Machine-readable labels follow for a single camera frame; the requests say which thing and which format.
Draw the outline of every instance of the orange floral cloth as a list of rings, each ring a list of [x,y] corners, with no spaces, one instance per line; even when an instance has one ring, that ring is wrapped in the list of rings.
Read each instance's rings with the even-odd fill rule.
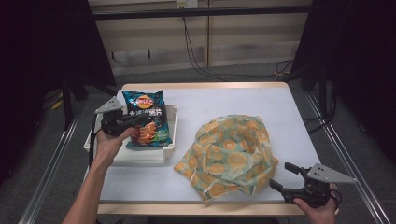
[[[203,125],[174,169],[210,201],[236,190],[253,195],[268,185],[277,163],[262,120],[230,115]]]

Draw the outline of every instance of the white table surface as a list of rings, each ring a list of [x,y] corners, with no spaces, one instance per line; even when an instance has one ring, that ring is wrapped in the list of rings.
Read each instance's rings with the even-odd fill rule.
[[[195,133],[203,124],[215,117],[230,114],[262,118],[270,135],[273,154],[279,159],[274,180],[285,188],[301,188],[304,185],[303,178],[285,170],[284,163],[310,167],[319,162],[319,159],[287,84],[234,83],[219,86],[220,88],[216,88],[215,84],[210,84],[207,88],[198,89],[196,87],[202,86],[192,85],[189,87],[192,89],[188,89],[182,84],[140,84],[124,87],[133,87],[132,91],[149,92],[164,89],[163,99],[166,104],[178,105],[175,154],[160,164],[131,163],[127,167],[110,167],[106,174],[101,203],[203,204],[190,180],[175,172],[173,167],[194,142]],[[281,194],[268,186],[254,196],[238,191],[216,199],[213,203],[283,202]]]

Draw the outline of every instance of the white plastic tray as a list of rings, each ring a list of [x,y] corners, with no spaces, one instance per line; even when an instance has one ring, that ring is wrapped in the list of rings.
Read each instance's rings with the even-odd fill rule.
[[[172,144],[168,147],[126,147],[126,144],[130,141],[129,138],[125,139],[122,143],[119,153],[112,166],[128,166],[131,163],[163,163],[171,157],[175,152],[176,142],[176,127],[177,127],[177,105],[166,106],[166,117],[169,126],[169,137],[172,139]],[[99,130],[100,120],[102,116],[99,115],[96,121],[95,130]],[[90,135],[88,134],[87,140],[85,141],[84,148],[90,150]],[[94,148],[94,155],[96,155],[96,141]]]

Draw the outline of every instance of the blue chip bag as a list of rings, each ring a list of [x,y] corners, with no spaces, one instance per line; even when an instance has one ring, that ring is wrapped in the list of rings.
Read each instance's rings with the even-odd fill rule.
[[[139,125],[138,137],[131,136],[127,147],[167,147],[172,144],[169,137],[169,126],[166,118],[163,90],[155,93],[140,91],[122,91],[128,109],[128,114],[137,116],[149,114],[152,122]]]

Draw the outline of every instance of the human hand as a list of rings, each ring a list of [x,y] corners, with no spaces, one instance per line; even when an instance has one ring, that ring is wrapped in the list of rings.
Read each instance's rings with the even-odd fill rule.
[[[333,198],[319,208],[312,208],[299,198],[294,199],[293,202],[308,216],[311,224],[335,224],[336,203]]]
[[[120,147],[122,146],[122,141],[127,137],[136,137],[138,135],[138,130],[135,128],[129,128],[125,130],[118,137],[107,135],[102,130],[99,131],[96,135],[97,151],[94,161],[99,161],[106,168],[108,168],[119,153]]]

